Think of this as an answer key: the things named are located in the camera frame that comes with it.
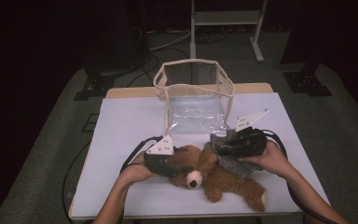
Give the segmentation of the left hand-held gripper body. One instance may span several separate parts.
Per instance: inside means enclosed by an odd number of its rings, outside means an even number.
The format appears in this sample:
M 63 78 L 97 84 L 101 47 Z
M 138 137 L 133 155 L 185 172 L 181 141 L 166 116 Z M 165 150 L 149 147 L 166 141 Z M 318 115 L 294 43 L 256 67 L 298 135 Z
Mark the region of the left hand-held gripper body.
M 173 178 L 180 173 L 180 168 L 168 162 L 174 155 L 172 137 L 164 135 L 155 145 L 148 148 L 144 154 L 144 163 L 147 169 L 156 175 Z

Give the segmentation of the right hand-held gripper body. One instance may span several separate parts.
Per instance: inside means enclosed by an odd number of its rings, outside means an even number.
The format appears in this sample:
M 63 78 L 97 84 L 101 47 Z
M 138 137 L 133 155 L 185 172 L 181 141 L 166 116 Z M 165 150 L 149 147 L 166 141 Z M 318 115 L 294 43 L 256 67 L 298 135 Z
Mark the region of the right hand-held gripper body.
M 226 142 L 227 154 L 237 158 L 259 156 L 267 145 L 265 134 L 253 127 L 253 124 L 264 118 L 268 109 L 239 117 L 235 127 L 235 136 Z

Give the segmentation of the grey knitted toy sweater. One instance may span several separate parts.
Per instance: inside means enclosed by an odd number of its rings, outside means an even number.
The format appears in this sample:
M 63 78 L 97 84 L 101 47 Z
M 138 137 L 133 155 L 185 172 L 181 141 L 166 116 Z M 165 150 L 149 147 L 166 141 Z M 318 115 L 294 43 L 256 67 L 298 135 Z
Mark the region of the grey knitted toy sweater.
M 223 135 L 210 134 L 210 141 L 207 142 L 204 147 L 210 149 L 217 157 L 218 163 L 231 174 L 235 175 L 239 179 L 250 179 L 251 174 L 254 171 L 260 171 L 259 165 L 238 161 L 234 156 L 220 156 L 215 153 L 216 148 L 223 147 L 224 145 L 218 142 L 218 137 Z M 234 130 L 228 130 L 225 136 L 229 136 L 231 140 L 235 140 L 238 134 Z

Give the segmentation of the brown teddy bear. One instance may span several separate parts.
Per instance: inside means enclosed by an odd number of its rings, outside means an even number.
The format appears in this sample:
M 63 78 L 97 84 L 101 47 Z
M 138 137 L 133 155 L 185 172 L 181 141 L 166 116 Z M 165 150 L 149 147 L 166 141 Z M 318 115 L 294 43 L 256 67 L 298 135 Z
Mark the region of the brown teddy bear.
M 186 152 L 174 153 L 168 162 L 177 167 L 192 166 L 194 171 L 170 178 L 176 187 L 196 189 L 202 187 L 211 203 L 219 202 L 224 192 L 240 195 L 255 211 L 265 211 L 266 190 L 253 179 L 239 179 L 224 169 L 210 149 L 184 146 Z

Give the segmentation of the person's right hand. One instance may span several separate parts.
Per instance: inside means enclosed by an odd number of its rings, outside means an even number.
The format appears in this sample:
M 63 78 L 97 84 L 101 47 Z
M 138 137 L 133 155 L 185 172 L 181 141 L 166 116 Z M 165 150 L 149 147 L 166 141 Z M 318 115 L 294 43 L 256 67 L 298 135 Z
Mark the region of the person's right hand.
M 293 165 L 285 158 L 279 146 L 268 140 L 262 155 L 248 158 L 239 158 L 239 161 L 250 162 L 259 165 L 262 169 L 286 178 L 293 171 Z

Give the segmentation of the person's left hand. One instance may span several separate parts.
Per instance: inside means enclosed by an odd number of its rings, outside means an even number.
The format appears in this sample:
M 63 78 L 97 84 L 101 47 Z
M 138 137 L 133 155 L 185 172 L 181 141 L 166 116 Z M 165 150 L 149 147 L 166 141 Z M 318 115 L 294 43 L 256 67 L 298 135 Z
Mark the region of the person's left hand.
M 145 166 L 144 152 L 140 152 L 119 175 L 117 182 L 120 186 L 129 187 L 136 182 L 142 182 L 146 179 L 156 176 Z

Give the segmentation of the clear plastic bag beige trim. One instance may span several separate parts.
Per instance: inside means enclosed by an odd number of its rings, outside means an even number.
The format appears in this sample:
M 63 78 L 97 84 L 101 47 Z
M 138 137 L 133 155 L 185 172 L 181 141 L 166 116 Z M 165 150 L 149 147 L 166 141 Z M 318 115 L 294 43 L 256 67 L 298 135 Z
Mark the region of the clear plastic bag beige trim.
M 223 133 L 228 129 L 235 88 L 218 62 L 186 59 L 164 63 L 153 85 L 165 103 L 166 133 Z

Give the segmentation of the dark floor outlet plate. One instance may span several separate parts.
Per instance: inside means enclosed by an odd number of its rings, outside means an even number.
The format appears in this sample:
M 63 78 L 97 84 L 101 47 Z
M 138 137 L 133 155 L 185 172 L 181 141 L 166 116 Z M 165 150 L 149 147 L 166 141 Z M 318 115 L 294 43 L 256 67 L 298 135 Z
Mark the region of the dark floor outlet plate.
M 98 121 L 98 117 L 98 113 L 90 113 L 88 118 L 86 119 L 85 124 L 83 125 L 82 132 L 93 133 Z

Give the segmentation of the black stand base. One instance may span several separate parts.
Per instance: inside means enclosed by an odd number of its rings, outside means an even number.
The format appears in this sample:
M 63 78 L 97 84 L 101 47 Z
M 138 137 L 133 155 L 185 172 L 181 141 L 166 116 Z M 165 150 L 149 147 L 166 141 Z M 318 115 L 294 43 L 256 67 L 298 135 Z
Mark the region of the black stand base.
M 98 70 L 86 70 L 87 79 L 80 91 L 75 95 L 75 101 L 87 101 L 90 97 L 104 97 L 114 86 L 116 76 L 102 74 Z
M 310 97 L 332 95 L 330 90 L 314 74 L 285 72 L 283 76 L 293 93 L 306 93 Z

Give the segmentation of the white metal stand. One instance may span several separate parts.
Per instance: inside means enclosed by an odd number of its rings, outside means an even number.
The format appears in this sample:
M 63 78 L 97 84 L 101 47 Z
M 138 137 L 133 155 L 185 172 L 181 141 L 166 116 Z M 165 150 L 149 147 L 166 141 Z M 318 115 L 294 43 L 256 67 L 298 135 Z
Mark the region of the white metal stand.
M 258 46 L 258 38 L 265 17 L 268 0 L 262 0 L 258 10 L 237 11 L 197 11 L 196 0 L 191 0 L 190 11 L 190 58 L 197 57 L 196 28 L 198 26 L 227 26 L 227 25 L 254 25 L 254 35 L 249 38 L 250 44 L 259 63 L 264 62 L 264 57 Z

